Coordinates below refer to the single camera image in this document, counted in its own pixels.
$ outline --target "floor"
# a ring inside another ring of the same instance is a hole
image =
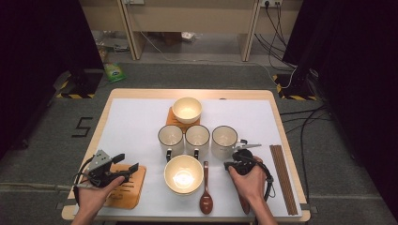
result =
[[[175,64],[192,65],[192,68],[197,69],[227,66],[223,67],[224,71],[220,70],[220,76],[224,78],[221,83],[229,83],[225,88],[239,85],[223,73],[238,72],[241,68],[264,76],[261,82],[248,80],[248,86],[241,88],[269,89],[274,93],[280,113],[286,113],[281,115],[283,127],[312,208],[312,218],[308,224],[397,224],[366,170],[351,158],[333,122],[332,112],[317,112],[314,119],[301,130],[309,113],[293,112],[316,109],[324,104],[323,97],[318,96],[317,101],[280,99],[270,77],[278,72],[288,73],[284,70],[292,69],[273,57],[268,58],[268,51],[257,40],[253,42],[249,62],[241,62],[236,36],[195,35],[194,42],[173,46],[165,46],[161,39],[149,37],[158,49],[147,43],[142,58],[137,61],[131,60],[129,53],[109,53],[107,61],[123,63],[126,68],[141,69],[141,73],[147,71],[148,74],[132,74],[140,76],[135,83],[102,82],[91,101],[56,98],[31,135],[29,148],[9,151],[0,161],[0,224],[70,224],[61,218],[62,206],[70,191],[69,180],[82,162],[84,149],[90,142],[109,91],[115,87],[154,87],[157,74],[152,74],[151,69],[171,69]],[[275,45],[283,48],[280,42]],[[271,64],[284,70],[277,70]],[[191,74],[185,74],[187,77],[190,75],[191,79],[177,80],[182,83],[168,83],[167,78],[162,78],[161,81],[157,80],[156,88],[195,87],[195,79],[199,81],[199,75],[194,70],[191,70]],[[62,76],[55,86],[59,88],[61,82]],[[71,141],[70,133],[76,132],[76,118],[88,114],[92,119],[87,123],[92,129],[87,137]],[[95,224],[115,223],[97,221]]]

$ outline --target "chopsticks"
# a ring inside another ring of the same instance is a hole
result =
[[[292,186],[290,184],[289,174],[287,172],[286,162],[283,156],[283,149],[280,145],[270,145],[269,148],[271,150],[272,158],[275,163],[279,183],[281,184],[287,213],[288,215],[297,215],[298,209],[296,207],[295,197],[293,195]]]

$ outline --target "mug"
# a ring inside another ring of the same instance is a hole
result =
[[[210,132],[202,125],[194,125],[185,132],[187,154],[196,159],[205,156],[208,152]]]
[[[246,140],[239,140],[237,132],[228,126],[216,127],[211,136],[211,153],[220,160],[230,158],[237,143],[247,144]]]
[[[158,139],[161,149],[166,153],[166,160],[184,153],[184,135],[180,127],[166,125],[159,130]]]

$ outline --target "power strip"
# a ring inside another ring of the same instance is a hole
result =
[[[282,5],[283,0],[261,0],[261,7],[264,8],[266,6],[266,2],[269,2],[268,7],[269,8],[276,8],[277,6]]]

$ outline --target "gray floor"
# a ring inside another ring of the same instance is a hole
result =
[[[55,98],[32,133],[29,147],[8,151],[0,161],[0,224],[70,224],[61,218],[62,203],[114,88],[270,90],[280,113],[312,110],[324,103],[280,99],[269,78],[280,71],[270,67],[267,52],[256,40],[250,62],[241,63],[236,36],[196,35],[193,43],[171,47],[152,38],[163,53],[147,44],[139,61],[132,61],[127,53],[110,54],[109,61],[122,63],[126,80],[103,79],[92,99]],[[277,60],[271,62],[283,66]],[[317,112],[314,118],[318,119],[305,127],[301,152],[300,126],[308,116],[307,112],[282,115],[282,119],[305,190],[308,181],[313,208],[309,224],[397,224],[365,169],[350,157],[330,112]],[[71,138],[84,134],[75,129],[81,117],[92,117],[82,124],[91,129],[85,138]]]

